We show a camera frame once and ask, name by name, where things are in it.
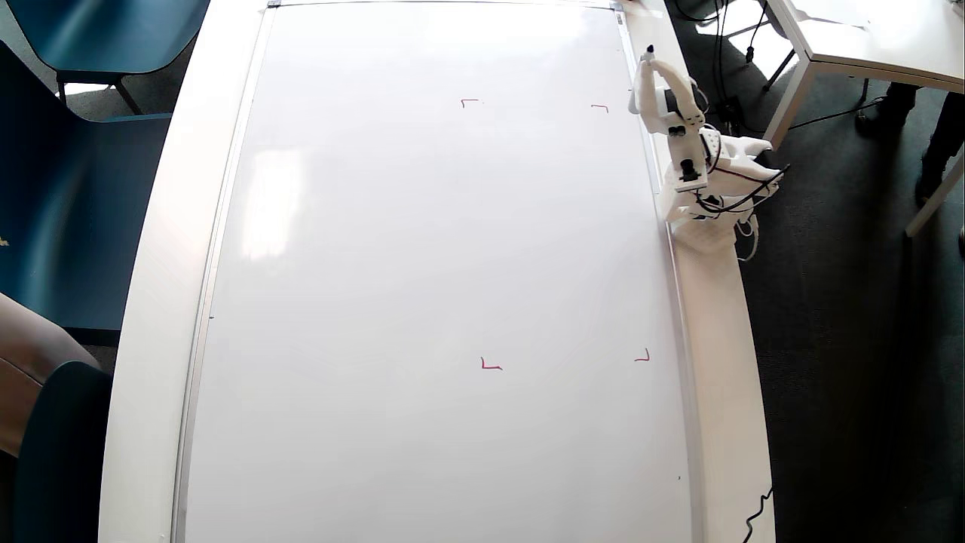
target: cable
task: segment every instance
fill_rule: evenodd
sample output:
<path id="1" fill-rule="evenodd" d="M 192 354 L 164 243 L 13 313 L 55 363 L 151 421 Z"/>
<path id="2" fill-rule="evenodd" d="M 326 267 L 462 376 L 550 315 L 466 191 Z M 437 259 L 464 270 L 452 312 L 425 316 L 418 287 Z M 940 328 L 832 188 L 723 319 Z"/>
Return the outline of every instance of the cable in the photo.
<path id="1" fill-rule="evenodd" d="M 784 175 L 784 173 L 785 173 L 789 168 L 790 168 L 790 164 L 788 164 L 787 166 L 781 168 L 781 170 L 780 170 L 778 173 L 772 175 L 772 176 L 770 177 L 770 179 L 767 179 L 767 180 L 765 180 L 765 181 L 761 181 L 759 187 L 757 187 L 757 188 L 755 188 L 754 190 L 752 190 L 750 193 L 748 193 L 747 196 L 744 196 L 740 201 L 738 201 L 738 202 L 736 202 L 736 203 L 734 203 L 734 204 L 730 204 L 729 206 L 726 206 L 726 207 L 724 207 L 724 208 L 711 209 L 711 208 L 707 207 L 706 201 L 701 197 L 701 194 L 700 194 L 700 191 L 699 191 L 699 190 L 696 191 L 696 192 L 694 193 L 694 195 L 697 196 L 697 203 L 703 208 L 704 211 L 706 211 L 706 212 L 708 212 L 708 213 L 713 213 L 713 214 L 719 215 L 719 214 L 722 214 L 722 213 L 726 213 L 726 212 L 735 210 L 735 209 L 739 208 L 740 206 L 744 205 L 745 203 L 747 203 L 748 200 L 750 200 L 751 198 L 757 196 L 762 190 L 764 190 L 765 188 L 767 188 L 768 186 L 770 186 L 770 184 L 771 184 L 774 180 L 776 180 L 777 178 L 779 178 L 779 177 L 781 177 L 782 175 Z M 723 168 L 720 168 L 720 170 L 721 170 L 722 172 L 730 173 L 730 174 L 733 174 L 733 175 L 740 175 L 740 174 L 736 174 L 736 173 L 734 173 L 734 172 L 729 172 L 729 171 L 727 171 L 727 170 L 725 170 L 725 169 L 723 169 Z"/>
<path id="2" fill-rule="evenodd" d="M 694 22 L 708 22 L 708 21 L 712 21 L 712 20 L 714 20 L 715 18 L 717 18 L 717 14 L 714 14 L 714 16 L 712 16 L 712 17 L 707 17 L 707 18 L 703 18 L 703 19 L 694 17 L 693 15 L 690 15 L 690 14 L 688 14 L 687 12 L 685 12 L 685 11 L 680 7 L 680 0 L 674 0 L 674 6 L 676 7 L 676 10 L 680 13 L 680 16 L 681 16 L 682 18 L 687 19 L 687 20 L 690 20 L 690 21 L 694 21 Z"/>
<path id="3" fill-rule="evenodd" d="M 758 36 L 758 28 L 760 28 L 760 24 L 764 22 L 764 14 L 766 13 L 767 2 L 764 2 L 763 5 L 760 6 L 760 19 L 758 19 L 757 26 L 754 27 L 754 34 L 751 35 L 751 42 L 747 44 L 747 54 L 744 56 L 744 59 L 747 60 L 747 64 L 751 64 L 751 62 L 754 61 L 754 38 Z"/>
<path id="4" fill-rule="evenodd" d="M 872 107 L 873 105 L 878 105 L 878 104 L 881 103 L 881 101 L 884 100 L 884 99 L 885 99 L 885 97 L 878 97 L 878 98 L 876 98 L 876 99 L 874 99 L 874 100 L 866 103 L 865 105 L 861 105 L 861 106 L 855 107 L 854 109 L 848 109 L 847 111 L 841 111 L 841 112 L 839 112 L 839 113 L 833 113 L 833 114 L 831 114 L 831 115 L 825 115 L 824 117 L 818 117 L 817 119 L 811 119 L 810 121 L 805 121 L 804 123 L 798 123 L 797 125 L 791 126 L 791 128 L 789 128 L 788 130 L 799 129 L 799 128 L 801 128 L 801 127 L 806 127 L 807 125 L 809 125 L 809 124 L 811 124 L 811 123 L 817 123 L 818 121 L 827 121 L 828 119 L 833 119 L 833 118 L 835 118 L 835 117 L 840 117 L 841 115 L 847 115 L 848 113 L 854 113 L 855 111 L 861 111 L 862 109 L 866 109 L 866 108 L 868 108 L 868 107 Z"/>
<path id="5" fill-rule="evenodd" d="M 771 488 L 767 491 L 767 494 L 766 494 L 766 495 L 760 497 L 760 509 L 758 509 L 758 512 L 755 513 L 755 514 L 753 514 L 753 515 L 751 515 L 750 517 L 747 517 L 747 521 L 746 521 L 746 522 L 747 522 L 747 536 L 744 537 L 744 541 L 742 541 L 741 543 L 747 543 L 748 541 L 751 540 L 751 534 L 754 533 L 754 527 L 751 526 L 751 521 L 753 521 L 754 519 L 756 519 L 757 517 L 759 517 L 760 514 L 764 512 L 764 500 L 770 500 L 770 499 L 771 499 L 771 493 L 772 493 L 772 492 L 774 492 L 774 487 L 771 487 Z"/>
<path id="6" fill-rule="evenodd" d="M 745 238 L 750 238 L 751 236 L 754 236 L 754 245 L 751 246 L 751 254 L 745 256 L 744 258 L 741 258 L 738 256 L 737 260 L 739 260 L 740 262 L 749 262 L 752 258 L 754 258 L 754 255 L 758 254 L 758 243 L 760 243 L 760 229 L 758 228 L 758 218 L 756 215 L 751 215 L 751 217 L 747 219 L 747 224 L 751 227 L 750 233 L 745 234 L 744 228 L 741 227 L 741 224 L 743 223 L 739 221 L 734 224 L 734 226 L 737 228 L 737 232 L 740 232 L 740 235 Z"/>
<path id="7" fill-rule="evenodd" d="M 717 40 L 717 66 L 718 75 L 721 78 L 721 90 L 724 91 L 724 100 L 730 96 L 727 92 L 727 85 L 724 81 L 724 34 L 727 32 L 727 11 L 728 6 L 731 4 L 731 0 L 721 0 L 724 4 L 724 14 L 721 15 L 721 31 L 720 37 Z"/>

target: whiteboard frame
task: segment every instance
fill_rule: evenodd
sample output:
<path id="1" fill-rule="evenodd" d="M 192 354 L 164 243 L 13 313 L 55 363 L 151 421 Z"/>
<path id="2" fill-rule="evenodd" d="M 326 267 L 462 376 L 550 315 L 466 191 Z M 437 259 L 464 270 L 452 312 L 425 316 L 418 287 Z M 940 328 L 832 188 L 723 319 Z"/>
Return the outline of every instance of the whiteboard frame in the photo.
<path id="1" fill-rule="evenodd" d="M 636 74 L 636 58 L 626 14 L 618 2 L 609 0 L 268 0 L 262 11 L 262 24 L 255 41 L 248 73 L 245 77 L 244 90 L 238 116 L 234 125 L 231 147 L 226 163 L 221 191 L 215 212 L 214 228 L 211 234 L 207 255 L 207 266 L 202 283 L 198 313 L 195 322 L 195 338 L 191 345 L 188 361 L 187 379 L 185 382 L 184 404 L 182 406 L 181 424 L 179 430 L 178 456 L 175 469 L 174 499 L 172 511 L 171 533 L 172 540 L 177 543 L 185 541 L 185 519 L 187 514 L 187 488 L 190 483 L 191 448 L 194 437 L 194 424 L 197 415 L 197 403 L 201 371 L 204 365 L 205 345 L 207 342 L 207 323 L 211 317 L 211 302 L 214 296 L 214 284 L 218 272 L 218 261 L 221 245 L 224 239 L 228 211 L 231 206 L 232 192 L 237 174 L 238 163 L 245 139 L 248 120 L 254 104 L 255 92 L 258 87 L 259 76 L 271 36 L 271 27 L 275 17 L 275 10 L 288 6 L 304 6 L 315 4 L 352 4 L 352 3 L 482 3 L 482 4 L 529 4 L 582 7 L 587 9 L 605 9 L 614 12 L 623 52 L 627 60 L 630 80 Z M 650 177 L 650 189 L 655 195 L 660 192 L 662 176 L 657 174 L 656 153 L 653 148 L 652 135 L 647 132 L 642 121 L 638 120 L 641 131 L 641 141 L 644 144 L 644 156 L 647 161 L 647 171 Z M 670 225 L 663 223 L 665 235 L 661 236 L 664 252 L 665 277 L 668 281 L 668 294 L 672 295 L 671 311 L 676 322 L 675 343 L 677 347 L 677 370 L 681 387 L 681 400 L 684 419 L 685 447 L 687 450 L 687 468 L 690 480 L 691 501 L 691 538 L 694 542 L 705 541 L 705 509 L 703 491 L 703 456 L 701 444 L 701 429 L 697 407 L 696 381 L 694 377 L 693 359 L 690 349 L 689 333 L 683 309 L 683 297 L 679 276 L 677 273 L 676 256 L 672 243 Z"/>

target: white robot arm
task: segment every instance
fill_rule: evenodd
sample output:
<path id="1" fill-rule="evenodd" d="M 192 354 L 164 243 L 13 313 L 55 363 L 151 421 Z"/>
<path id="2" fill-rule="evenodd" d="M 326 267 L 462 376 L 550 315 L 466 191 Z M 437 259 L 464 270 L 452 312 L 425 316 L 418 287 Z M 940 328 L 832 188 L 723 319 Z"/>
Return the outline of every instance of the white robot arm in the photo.
<path id="1" fill-rule="evenodd" d="M 655 71 L 669 88 L 657 86 Z M 690 78 L 656 59 L 653 45 L 640 59 L 632 92 L 630 112 L 640 116 L 649 132 L 668 136 L 671 163 L 658 208 L 675 238 L 713 252 L 733 245 L 737 223 L 749 225 L 756 236 L 754 206 L 777 191 L 786 171 L 754 161 L 771 144 L 723 135 L 707 125 L 696 98 L 701 95 L 705 106 L 703 93 Z"/>

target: desk leg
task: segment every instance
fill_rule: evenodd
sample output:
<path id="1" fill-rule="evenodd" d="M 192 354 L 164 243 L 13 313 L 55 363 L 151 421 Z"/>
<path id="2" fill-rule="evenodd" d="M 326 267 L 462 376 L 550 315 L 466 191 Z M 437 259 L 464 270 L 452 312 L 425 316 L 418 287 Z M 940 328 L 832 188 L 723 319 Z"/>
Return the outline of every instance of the desk leg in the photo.
<path id="1" fill-rule="evenodd" d="M 794 121 L 794 114 L 797 113 L 797 108 L 800 107 L 801 101 L 804 100 L 804 96 L 808 92 L 808 87 L 814 80 L 815 70 L 812 62 L 808 60 L 808 55 L 799 54 L 797 59 L 797 66 L 794 68 L 794 74 L 787 84 L 787 90 L 781 97 L 781 103 L 778 104 L 778 110 L 774 112 L 774 117 L 771 117 L 771 124 L 767 125 L 767 132 L 764 133 L 764 139 L 771 142 L 774 149 L 780 147 L 781 142 L 784 141 L 787 129 Z"/>
<path id="2" fill-rule="evenodd" d="M 928 222 L 932 214 L 935 213 L 935 210 L 945 202 L 945 198 L 949 195 L 949 192 L 958 184 L 958 180 L 962 178 L 963 168 L 965 168 L 965 163 L 962 161 L 964 157 L 965 153 L 958 154 L 958 160 L 955 161 L 955 166 L 951 167 L 949 175 L 945 176 L 942 183 L 935 189 L 935 193 L 925 202 L 922 210 L 908 223 L 908 226 L 905 228 L 905 236 L 914 238 L 924 224 Z"/>

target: white desk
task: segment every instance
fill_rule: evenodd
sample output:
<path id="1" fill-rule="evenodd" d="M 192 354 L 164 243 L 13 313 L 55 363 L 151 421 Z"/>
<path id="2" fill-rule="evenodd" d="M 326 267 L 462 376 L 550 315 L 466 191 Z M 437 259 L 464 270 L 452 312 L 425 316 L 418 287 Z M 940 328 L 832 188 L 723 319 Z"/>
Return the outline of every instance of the white desk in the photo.
<path id="1" fill-rule="evenodd" d="M 211 233 L 263 0 L 212 0 L 181 88 L 145 220 L 124 315 L 101 488 L 99 539 L 171 541 L 188 367 Z M 683 68 L 663 3 L 627 5 L 639 50 Z M 668 159 L 657 140 L 661 168 Z M 704 541 L 741 540 L 770 487 L 758 369 L 737 262 L 675 249 L 700 419 Z M 774 541 L 771 502 L 754 541 Z"/>
<path id="2" fill-rule="evenodd" d="M 947 0 L 854 0 L 870 17 L 867 29 L 800 18 L 793 0 L 768 5 L 794 46 L 798 63 L 764 139 L 781 145 L 818 73 L 844 73 L 965 93 L 965 28 Z M 962 157 L 905 233 L 914 236 L 962 176 Z"/>

